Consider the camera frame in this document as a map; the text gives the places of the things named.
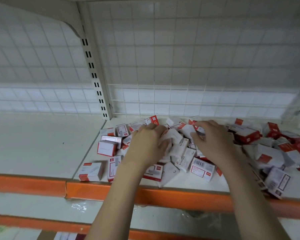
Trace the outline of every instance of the white shelf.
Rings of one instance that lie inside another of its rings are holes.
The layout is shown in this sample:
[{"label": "white shelf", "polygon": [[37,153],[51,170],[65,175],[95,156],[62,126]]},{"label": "white shelf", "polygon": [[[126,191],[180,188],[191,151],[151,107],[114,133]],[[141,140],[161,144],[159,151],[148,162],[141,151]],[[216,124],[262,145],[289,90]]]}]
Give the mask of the white shelf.
[{"label": "white shelf", "polygon": [[[110,121],[107,121],[103,128],[115,127],[120,124],[128,124],[133,122],[134,118],[113,118]],[[164,119],[159,119],[161,125],[165,124]],[[292,128],[288,125],[279,125],[282,130],[289,130],[300,134],[300,129]],[[84,163],[93,162],[93,161],[106,161],[109,157],[102,156],[97,154],[98,141],[100,136],[97,137],[95,143],[92,145],[88,155],[84,159]],[[292,176],[291,182],[288,184],[287,189],[285,190],[285,198],[300,198],[300,171],[296,169],[287,169]],[[102,180],[107,181],[106,173],[103,174]],[[142,179],[140,185],[145,186],[157,186],[155,181],[149,179]],[[217,173],[214,173],[210,182],[205,181],[204,179],[192,174],[180,172],[175,178],[168,182],[164,188],[175,188],[175,189],[187,189],[187,190],[206,190],[206,191],[215,191],[215,192],[229,192],[227,182],[219,177]]]},{"label": "white shelf", "polygon": [[[84,212],[72,207],[83,204]],[[59,197],[0,193],[0,214],[67,222],[92,223],[102,206],[100,201],[65,200]],[[212,218],[188,218],[183,211],[162,207],[135,206],[131,228],[184,234],[199,238],[239,239],[233,214],[221,214],[221,227],[210,226]],[[280,219],[293,240],[300,240],[300,220]]]},{"label": "white shelf", "polygon": [[99,115],[0,113],[0,173],[70,179],[104,122]]}]

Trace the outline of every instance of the wire mesh panel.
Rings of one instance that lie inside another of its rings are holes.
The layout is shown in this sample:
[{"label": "wire mesh panel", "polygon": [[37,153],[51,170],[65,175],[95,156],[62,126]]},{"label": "wire mesh panel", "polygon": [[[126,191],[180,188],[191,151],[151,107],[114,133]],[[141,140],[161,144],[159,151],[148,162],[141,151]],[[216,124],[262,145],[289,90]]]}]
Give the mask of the wire mesh panel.
[{"label": "wire mesh panel", "polygon": [[300,0],[90,2],[113,114],[291,120]]},{"label": "wire mesh panel", "polygon": [[0,4],[0,111],[96,114],[81,47],[63,22]]}]

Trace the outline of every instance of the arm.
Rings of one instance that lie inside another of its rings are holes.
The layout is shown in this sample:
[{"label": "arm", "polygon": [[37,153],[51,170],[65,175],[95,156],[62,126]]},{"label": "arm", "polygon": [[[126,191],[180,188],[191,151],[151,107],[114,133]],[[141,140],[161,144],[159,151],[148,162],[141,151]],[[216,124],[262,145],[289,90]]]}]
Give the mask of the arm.
[{"label": "arm", "polygon": [[237,151],[224,129],[215,121],[200,121],[206,140],[192,138],[200,151],[224,174],[230,189],[234,214],[243,240],[289,240],[272,208],[260,192],[250,166]]},{"label": "arm", "polygon": [[109,193],[99,210],[86,240],[128,239],[134,199],[143,174],[155,164],[168,146],[158,146],[164,126],[150,124],[134,131],[128,152],[116,172]]}]

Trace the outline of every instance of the orange strip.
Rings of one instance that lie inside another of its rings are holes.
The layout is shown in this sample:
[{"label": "orange strip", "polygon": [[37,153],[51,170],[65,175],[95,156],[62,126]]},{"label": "orange strip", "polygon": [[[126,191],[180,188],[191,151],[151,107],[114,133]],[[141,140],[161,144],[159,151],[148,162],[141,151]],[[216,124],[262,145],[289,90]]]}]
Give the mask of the orange strip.
[{"label": "orange strip", "polygon": [[0,174],[0,192],[40,196],[66,196],[66,180],[53,177],[33,177]]},{"label": "orange strip", "polygon": [[[110,189],[108,183],[66,183],[67,198],[104,200]],[[278,217],[300,219],[300,201],[276,200],[267,198]],[[184,210],[201,210],[208,212],[233,213],[232,200],[229,194],[206,193],[203,191],[188,192],[167,189],[140,187],[136,204],[177,208]]]},{"label": "orange strip", "polygon": [[[54,232],[74,232],[88,234],[91,224],[43,220],[36,218],[0,215],[0,225],[8,227],[32,228]],[[131,240],[204,240],[203,238],[188,237],[171,233],[130,229]]]}]

